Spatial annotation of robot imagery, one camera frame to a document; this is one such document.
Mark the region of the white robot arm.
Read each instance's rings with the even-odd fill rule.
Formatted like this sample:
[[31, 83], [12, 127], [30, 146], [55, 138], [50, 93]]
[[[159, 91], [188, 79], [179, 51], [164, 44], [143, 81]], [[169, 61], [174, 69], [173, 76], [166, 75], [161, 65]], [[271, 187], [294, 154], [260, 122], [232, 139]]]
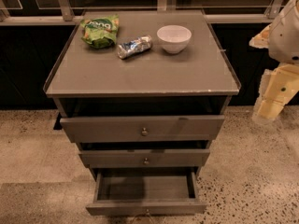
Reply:
[[274, 70], [264, 70], [253, 108], [252, 119], [265, 125], [299, 92], [299, 0], [289, 0], [249, 45], [268, 49], [269, 57], [279, 62]]

